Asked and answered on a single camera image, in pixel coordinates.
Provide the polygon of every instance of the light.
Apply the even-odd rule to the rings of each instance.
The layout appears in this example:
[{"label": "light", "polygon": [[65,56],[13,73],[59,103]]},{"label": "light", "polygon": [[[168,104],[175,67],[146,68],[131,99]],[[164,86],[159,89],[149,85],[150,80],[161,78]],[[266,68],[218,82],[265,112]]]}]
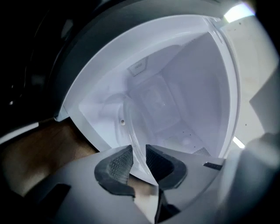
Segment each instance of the light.
[{"label": "light", "polygon": [[245,3],[241,3],[239,5],[236,5],[232,7],[225,15],[224,17],[226,20],[231,23],[235,20],[255,15],[254,11]]},{"label": "light", "polygon": [[237,144],[237,146],[241,149],[244,149],[245,148],[245,145],[237,138],[237,137],[233,137],[233,140],[232,140],[235,144]]}]

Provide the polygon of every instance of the vent grille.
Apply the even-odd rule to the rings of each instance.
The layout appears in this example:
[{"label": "vent grille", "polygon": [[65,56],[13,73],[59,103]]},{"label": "vent grille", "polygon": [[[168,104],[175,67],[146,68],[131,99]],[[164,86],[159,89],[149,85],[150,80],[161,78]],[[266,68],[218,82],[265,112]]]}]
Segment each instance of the vent grille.
[{"label": "vent grille", "polygon": [[200,155],[200,156],[210,156],[211,157],[211,155],[210,155],[210,153],[206,150],[206,148],[201,148],[201,149],[199,149],[198,151],[196,151],[196,152],[194,152],[193,153],[194,155]]}]

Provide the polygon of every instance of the brown wooden surface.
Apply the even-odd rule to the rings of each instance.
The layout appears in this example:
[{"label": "brown wooden surface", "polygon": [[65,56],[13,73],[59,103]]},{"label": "brown wooden surface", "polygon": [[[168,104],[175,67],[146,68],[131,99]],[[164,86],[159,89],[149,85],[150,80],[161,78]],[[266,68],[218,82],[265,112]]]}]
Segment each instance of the brown wooden surface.
[{"label": "brown wooden surface", "polygon": [[1,147],[1,167],[9,187],[24,196],[66,163],[96,151],[70,119],[49,121]]}]

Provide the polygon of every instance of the transparent plastic sheet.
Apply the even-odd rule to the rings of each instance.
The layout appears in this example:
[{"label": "transparent plastic sheet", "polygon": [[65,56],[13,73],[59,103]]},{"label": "transparent plastic sheet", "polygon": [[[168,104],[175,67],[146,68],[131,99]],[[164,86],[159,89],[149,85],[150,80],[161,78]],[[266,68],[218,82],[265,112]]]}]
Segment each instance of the transparent plastic sheet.
[{"label": "transparent plastic sheet", "polygon": [[140,110],[131,98],[126,97],[123,104],[125,126],[133,148],[133,164],[147,175],[147,182],[158,185],[146,164],[146,144],[151,143],[151,132]]}]

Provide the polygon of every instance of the textured rubber surface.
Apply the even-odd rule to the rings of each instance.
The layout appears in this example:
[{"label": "textured rubber surface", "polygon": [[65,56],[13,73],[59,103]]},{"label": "textured rubber surface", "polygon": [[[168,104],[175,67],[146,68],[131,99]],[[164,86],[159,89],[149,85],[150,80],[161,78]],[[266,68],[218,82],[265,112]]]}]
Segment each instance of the textured rubber surface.
[{"label": "textured rubber surface", "polygon": [[182,161],[151,145],[146,145],[146,164],[162,190],[177,188],[187,176],[187,167]]},{"label": "textured rubber surface", "polygon": [[135,197],[134,189],[127,185],[132,165],[133,153],[129,145],[120,152],[101,160],[95,167],[94,175],[100,186],[111,194]]},{"label": "textured rubber surface", "polygon": [[114,178],[116,181],[127,184],[132,164],[133,154],[131,151],[126,151],[108,164],[107,172],[110,177]]},{"label": "textured rubber surface", "polygon": [[211,156],[210,153],[207,151],[206,148],[201,148],[198,151],[193,153],[194,155],[200,155],[200,156]]}]

